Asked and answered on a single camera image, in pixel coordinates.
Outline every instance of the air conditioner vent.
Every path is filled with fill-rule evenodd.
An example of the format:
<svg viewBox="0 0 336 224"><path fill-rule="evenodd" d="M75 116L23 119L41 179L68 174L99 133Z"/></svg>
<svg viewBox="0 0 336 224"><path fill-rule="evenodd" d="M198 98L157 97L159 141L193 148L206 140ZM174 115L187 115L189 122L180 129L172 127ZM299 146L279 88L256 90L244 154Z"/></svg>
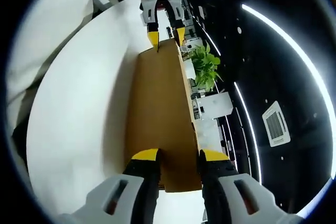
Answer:
<svg viewBox="0 0 336 224"><path fill-rule="evenodd" d="M287 124L280 105L275 101L262 117L268 135L269 144L275 147L290 142Z"/></svg>

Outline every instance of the green leaves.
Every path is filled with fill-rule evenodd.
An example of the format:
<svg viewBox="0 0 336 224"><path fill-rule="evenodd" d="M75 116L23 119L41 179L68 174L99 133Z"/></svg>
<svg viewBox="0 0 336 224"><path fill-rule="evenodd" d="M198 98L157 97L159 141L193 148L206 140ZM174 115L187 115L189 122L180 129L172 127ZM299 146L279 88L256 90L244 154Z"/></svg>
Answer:
<svg viewBox="0 0 336 224"><path fill-rule="evenodd" d="M196 83L199 88L205 88L206 91L211 90L215 85L217 78L222 78L216 72L217 66L221 64L220 59L210 54L210 46L206 43L206 47L197 47L190 52L191 60L196 73Z"/></svg>

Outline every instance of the brown cardboard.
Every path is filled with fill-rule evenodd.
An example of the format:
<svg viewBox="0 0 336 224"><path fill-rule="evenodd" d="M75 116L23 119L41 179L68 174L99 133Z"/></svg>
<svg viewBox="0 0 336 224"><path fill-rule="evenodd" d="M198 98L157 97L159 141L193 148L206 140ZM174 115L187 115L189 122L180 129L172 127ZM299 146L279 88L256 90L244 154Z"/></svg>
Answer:
<svg viewBox="0 0 336 224"><path fill-rule="evenodd" d="M161 184L167 192L202 189L187 78L173 39L139 54L125 135L125 162L143 150L163 153Z"/></svg>

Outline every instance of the round white table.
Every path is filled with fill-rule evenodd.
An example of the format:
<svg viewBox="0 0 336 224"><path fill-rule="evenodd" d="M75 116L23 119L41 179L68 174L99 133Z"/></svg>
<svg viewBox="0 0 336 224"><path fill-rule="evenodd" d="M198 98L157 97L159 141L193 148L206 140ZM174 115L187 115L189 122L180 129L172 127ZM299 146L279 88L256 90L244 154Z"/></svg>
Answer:
<svg viewBox="0 0 336 224"><path fill-rule="evenodd" d="M152 47L139 6L140 0L124 0L88 23L64 46L38 89L29 118L27 162L33 191L51 215L74 212L89 191L123 171L135 60ZM168 39L164 11L158 12L158 21L160 40ZM187 215L191 223L195 218L201 222L200 191L177 198L164 193L154 220L171 223L167 206L180 197L188 202L198 198L198 208L191 204Z"/></svg>

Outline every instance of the ceiling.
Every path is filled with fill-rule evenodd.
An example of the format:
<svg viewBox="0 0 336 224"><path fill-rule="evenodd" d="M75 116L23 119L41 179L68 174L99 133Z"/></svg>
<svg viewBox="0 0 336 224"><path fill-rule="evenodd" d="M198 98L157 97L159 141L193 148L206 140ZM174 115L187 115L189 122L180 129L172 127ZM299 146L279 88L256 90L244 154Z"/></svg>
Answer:
<svg viewBox="0 0 336 224"><path fill-rule="evenodd" d="M219 119L228 135L229 122L238 170L259 179L251 127L234 86L246 104L259 149L262 184L287 212L297 212L330 177L332 131L329 113L311 71L290 44L261 19L242 9L245 4L281 27L307 54L325 82L331 99L336 97L336 43L332 28L315 0L188 0L197 22L196 33L218 56L224 82L218 89L229 92L232 115ZM204 19L199 13L204 12ZM291 141L271 147L262 114L278 101Z"/></svg>

